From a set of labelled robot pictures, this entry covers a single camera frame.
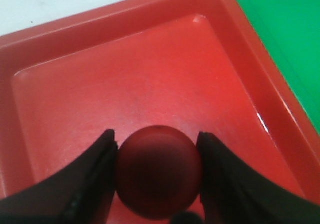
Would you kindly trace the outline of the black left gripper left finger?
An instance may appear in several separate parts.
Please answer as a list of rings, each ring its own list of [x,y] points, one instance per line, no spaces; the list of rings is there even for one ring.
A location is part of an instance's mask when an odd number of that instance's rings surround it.
[[[49,178],[0,201],[2,224],[104,224],[115,195],[115,132]]]

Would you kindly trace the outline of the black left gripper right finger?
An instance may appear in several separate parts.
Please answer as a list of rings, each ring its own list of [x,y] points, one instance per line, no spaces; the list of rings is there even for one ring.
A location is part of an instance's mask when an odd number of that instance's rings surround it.
[[[320,207],[267,179],[217,136],[200,132],[200,199],[207,224],[318,224]]]

